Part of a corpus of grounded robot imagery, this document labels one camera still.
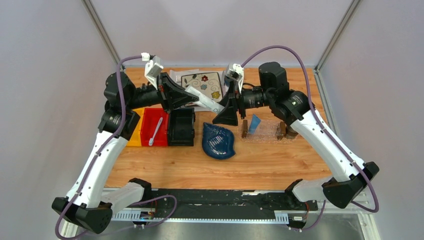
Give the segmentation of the blue toothpaste tube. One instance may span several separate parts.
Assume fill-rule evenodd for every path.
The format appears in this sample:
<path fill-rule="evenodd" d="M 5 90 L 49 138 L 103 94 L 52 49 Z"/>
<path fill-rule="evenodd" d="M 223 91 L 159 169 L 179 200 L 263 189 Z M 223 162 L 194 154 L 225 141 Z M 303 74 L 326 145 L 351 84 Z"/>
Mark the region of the blue toothpaste tube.
<path fill-rule="evenodd" d="M 250 121 L 249 128 L 248 128 L 248 133 L 254 134 L 256 132 L 259 124 L 261 123 L 261 121 L 262 120 L 257 115 L 253 114 L 251 121 Z"/>

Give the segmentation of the white toothpaste tube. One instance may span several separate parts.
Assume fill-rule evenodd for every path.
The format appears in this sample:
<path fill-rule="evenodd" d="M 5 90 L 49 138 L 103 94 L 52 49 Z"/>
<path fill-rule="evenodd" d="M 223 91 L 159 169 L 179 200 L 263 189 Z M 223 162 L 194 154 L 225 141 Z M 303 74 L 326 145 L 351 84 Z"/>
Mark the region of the white toothpaste tube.
<path fill-rule="evenodd" d="M 201 93 L 199 90 L 195 89 L 192 86 L 188 86 L 184 91 L 197 97 L 196 101 L 191 102 L 191 104 L 193 105 L 197 105 L 202 108 L 205 108 L 208 111 L 213 112 L 215 114 L 219 114 L 225 108 L 224 106 L 210 99 L 209 97 L 207 97 L 206 95 L 204 95 L 203 93 Z"/>

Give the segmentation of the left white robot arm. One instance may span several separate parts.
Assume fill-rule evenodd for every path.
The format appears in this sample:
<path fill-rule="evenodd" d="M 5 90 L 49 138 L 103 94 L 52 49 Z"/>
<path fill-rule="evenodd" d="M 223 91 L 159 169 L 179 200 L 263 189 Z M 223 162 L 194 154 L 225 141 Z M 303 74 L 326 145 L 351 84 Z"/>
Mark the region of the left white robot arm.
<path fill-rule="evenodd" d="M 103 195 L 111 170 L 140 121 L 136 109 L 160 104 L 164 110 L 172 111 L 199 100 L 197 91 L 176 85 L 167 73 L 159 73 L 151 81 L 149 85 L 135 87 L 123 71 L 107 77 L 103 93 L 105 111 L 93 149 L 72 188 L 66 196 L 56 197 L 51 205 L 60 221 L 77 225 L 87 234 L 100 234 L 112 216 L 124 208 L 134 204 L 145 208 L 152 203 L 152 185 L 139 178 Z"/>

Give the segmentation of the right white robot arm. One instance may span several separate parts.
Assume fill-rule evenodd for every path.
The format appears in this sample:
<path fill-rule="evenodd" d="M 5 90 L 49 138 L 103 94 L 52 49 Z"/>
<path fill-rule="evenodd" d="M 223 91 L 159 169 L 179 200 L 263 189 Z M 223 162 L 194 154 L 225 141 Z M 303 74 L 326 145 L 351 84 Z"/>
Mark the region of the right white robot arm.
<path fill-rule="evenodd" d="M 269 107 L 272 114 L 285 123 L 287 133 L 302 136 L 332 174 L 328 178 L 294 181 L 285 189 L 286 205 L 296 210 L 312 200 L 329 201 L 340 209 L 354 204 L 355 198 L 370 187 L 379 172 L 377 164 L 363 161 L 334 134 L 311 99 L 290 88 L 287 72 L 279 63 L 263 63 L 258 74 L 260 84 L 245 89 L 244 68 L 237 63 L 228 65 L 223 73 L 228 90 L 220 101 L 222 110 L 213 123 L 236 126 L 247 109 Z"/>

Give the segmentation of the white toothbrush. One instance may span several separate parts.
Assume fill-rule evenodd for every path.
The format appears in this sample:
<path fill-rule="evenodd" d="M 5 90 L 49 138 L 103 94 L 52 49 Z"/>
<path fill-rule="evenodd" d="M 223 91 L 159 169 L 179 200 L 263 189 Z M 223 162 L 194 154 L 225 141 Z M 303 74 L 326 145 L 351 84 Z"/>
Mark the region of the white toothbrush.
<path fill-rule="evenodd" d="M 149 142 L 148 142 L 149 146 L 152 146 L 154 144 L 156 135 L 157 135 L 157 133 L 158 133 L 158 131 L 159 131 L 161 125 L 162 125 L 163 119 L 164 119 L 163 117 L 159 118 L 159 120 L 156 124 L 155 130 L 154 130 L 154 133 L 153 133 L 152 137 L 149 139 Z"/>

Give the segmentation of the square floral ceramic plate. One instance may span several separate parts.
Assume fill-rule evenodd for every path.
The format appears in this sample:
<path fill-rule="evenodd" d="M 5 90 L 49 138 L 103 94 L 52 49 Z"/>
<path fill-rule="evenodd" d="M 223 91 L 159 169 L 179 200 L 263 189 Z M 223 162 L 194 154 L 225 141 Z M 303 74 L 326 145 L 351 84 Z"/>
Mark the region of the square floral ceramic plate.
<path fill-rule="evenodd" d="M 217 103 L 223 98 L 223 85 L 217 71 L 184 73 L 180 79 L 182 87 L 191 86 Z"/>

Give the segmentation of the blue shell-shaped dish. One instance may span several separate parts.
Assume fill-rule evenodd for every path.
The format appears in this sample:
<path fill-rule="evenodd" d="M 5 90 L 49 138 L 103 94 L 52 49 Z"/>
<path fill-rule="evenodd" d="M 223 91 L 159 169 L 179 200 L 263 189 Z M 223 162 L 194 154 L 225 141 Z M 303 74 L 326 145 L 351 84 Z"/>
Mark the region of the blue shell-shaped dish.
<path fill-rule="evenodd" d="M 235 136 L 225 127 L 204 122 L 201 146 L 203 152 L 216 160 L 227 160 L 236 155 Z"/>

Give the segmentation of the red plastic bin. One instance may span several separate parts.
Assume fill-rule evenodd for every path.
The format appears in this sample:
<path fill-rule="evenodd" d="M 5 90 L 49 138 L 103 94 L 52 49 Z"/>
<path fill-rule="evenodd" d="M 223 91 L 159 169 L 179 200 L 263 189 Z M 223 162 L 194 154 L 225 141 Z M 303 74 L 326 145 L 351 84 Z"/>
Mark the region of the red plastic bin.
<path fill-rule="evenodd" d="M 157 132 L 152 147 L 168 146 L 169 115 L 162 108 L 145 108 L 141 124 L 141 145 L 143 147 L 150 147 L 149 140 L 153 136 L 160 117 L 163 117 L 163 122 Z"/>

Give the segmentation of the black plastic bin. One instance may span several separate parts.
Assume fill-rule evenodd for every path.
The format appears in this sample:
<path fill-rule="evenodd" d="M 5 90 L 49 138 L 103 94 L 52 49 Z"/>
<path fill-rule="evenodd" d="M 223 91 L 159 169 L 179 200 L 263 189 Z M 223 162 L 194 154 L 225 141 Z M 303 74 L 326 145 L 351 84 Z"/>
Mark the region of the black plastic bin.
<path fill-rule="evenodd" d="M 171 111 L 167 127 L 167 145 L 193 147 L 195 120 L 196 115 L 193 107 L 184 107 Z"/>

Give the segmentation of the yellow plastic bin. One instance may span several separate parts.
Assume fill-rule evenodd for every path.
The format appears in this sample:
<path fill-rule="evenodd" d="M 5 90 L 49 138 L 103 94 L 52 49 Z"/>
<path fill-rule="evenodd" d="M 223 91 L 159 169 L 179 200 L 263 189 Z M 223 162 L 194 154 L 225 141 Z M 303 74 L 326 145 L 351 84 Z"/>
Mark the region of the yellow plastic bin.
<path fill-rule="evenodd" d="M 134 132 L 130 138 L 130 140 L 127 143 L 127 147 L 141 147 L 142 146 L 142 142 L 141 142 L 141 132 L 142 132 L 142 121 L 143 121 L 143 117 L 144 117 L 144 108 L 137 108 L 134 110 L 139 116 L 140 119 L 134 129 Z"/>

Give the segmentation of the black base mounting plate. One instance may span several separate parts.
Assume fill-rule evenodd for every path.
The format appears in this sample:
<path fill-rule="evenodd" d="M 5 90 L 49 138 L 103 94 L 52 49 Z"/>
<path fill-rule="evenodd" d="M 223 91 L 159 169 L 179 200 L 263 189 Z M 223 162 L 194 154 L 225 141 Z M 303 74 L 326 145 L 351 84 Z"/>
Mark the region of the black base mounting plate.
<path fill-rule="evenodd" d="M 317 211 L 314 201 L 294 202 L 282 190 L 222 190 L 158 188 L 143 198 L 152 203 L 136 207 L 154 211 L 158 219 L 188 221 L 275 220 L 276 214 Z"/>

